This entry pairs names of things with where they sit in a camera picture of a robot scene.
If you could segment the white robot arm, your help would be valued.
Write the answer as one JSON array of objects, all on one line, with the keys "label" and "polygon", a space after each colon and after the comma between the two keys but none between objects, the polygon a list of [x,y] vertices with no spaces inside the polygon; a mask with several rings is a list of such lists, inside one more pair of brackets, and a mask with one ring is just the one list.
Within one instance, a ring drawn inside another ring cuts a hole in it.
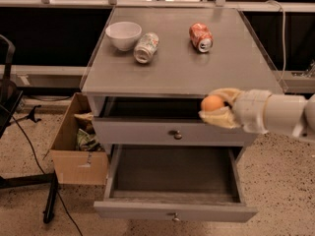
[{"label": "white robot arm", "polygon": [[226,129],[285,135],[315,142],[315,98],[274,94],[269,90],[219,88],[201,102],[200,118]]}]

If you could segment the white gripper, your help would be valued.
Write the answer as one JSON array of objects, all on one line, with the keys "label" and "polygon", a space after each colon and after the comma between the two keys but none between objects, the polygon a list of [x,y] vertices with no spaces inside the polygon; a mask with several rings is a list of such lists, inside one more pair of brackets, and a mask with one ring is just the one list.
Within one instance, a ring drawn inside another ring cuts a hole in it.
[{"label": "white gripper", "polygon": [[243,91],[238,88],[219,88],[210,92],[226,102],[229,107],[222,107],[213,111],[199,112],[199,117],[210,125],[226,129],[240,126],[247,133],[266,134],[268,130],[264,124],[264,111],[272,93],[268,90],[251,89]]}]

